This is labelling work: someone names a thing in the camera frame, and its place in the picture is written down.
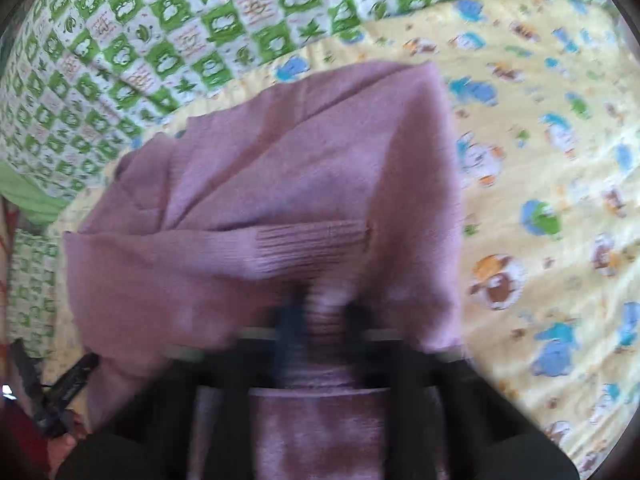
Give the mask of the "purple knit sweater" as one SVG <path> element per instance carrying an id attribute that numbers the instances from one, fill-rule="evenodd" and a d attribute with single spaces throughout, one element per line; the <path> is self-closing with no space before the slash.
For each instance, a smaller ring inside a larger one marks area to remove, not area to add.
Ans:
<path id="1" fill-rule="evenodd" d="M 454 125 L 432 62 L 367 62 L 276 84 L 126 155 L 64 236 L 104 428 L 168 349 L 230 346 L 305 289 L 284 388 L 252 399 L 264 479 L 378 479 L 386 396 L 341 360 L 344 311 L 424 351 L 460 338 Z"/>

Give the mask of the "green white checkered quilt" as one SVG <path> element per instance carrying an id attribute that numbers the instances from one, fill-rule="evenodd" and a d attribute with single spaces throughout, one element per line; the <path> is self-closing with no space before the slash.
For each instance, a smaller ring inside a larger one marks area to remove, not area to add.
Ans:
<path id="1" fill-rule="evenodd" d="M 183 104 L 311 42 L 441 1 L 24 0 L 1 35 L 1 193 L 71 200 Z M 480 17 L 475 0 L 457 1 L 466 20 Z"/>

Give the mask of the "green patterned pillow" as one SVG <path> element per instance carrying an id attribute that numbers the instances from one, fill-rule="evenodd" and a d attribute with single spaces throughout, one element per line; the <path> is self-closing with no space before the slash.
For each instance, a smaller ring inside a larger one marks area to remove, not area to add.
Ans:
<path id="1" fill-rule="evenodd" d="M 55 283 L 58 244 L 24 230 L 14 233 L 9 268 L 6 334 L 21 339 L 26 353 L 47 359 L 52 351 L 56 319 Z"/>

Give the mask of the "yellow bear print bedsheet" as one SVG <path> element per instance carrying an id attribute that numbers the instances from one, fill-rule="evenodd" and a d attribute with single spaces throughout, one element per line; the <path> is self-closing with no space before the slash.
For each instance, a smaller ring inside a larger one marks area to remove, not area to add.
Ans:
<path id="1" fill-rule="evenodd" d="M 639 407 L 639 65 L 598 6 L 459 1 L 360 25 L 255 66 L 145 128 L 61 219 L 77 231 L 117 166 L 160 133 L 276 84 L 367 62 L 436 65 L 460 185 L 467 356 L 591 478 Z"/>

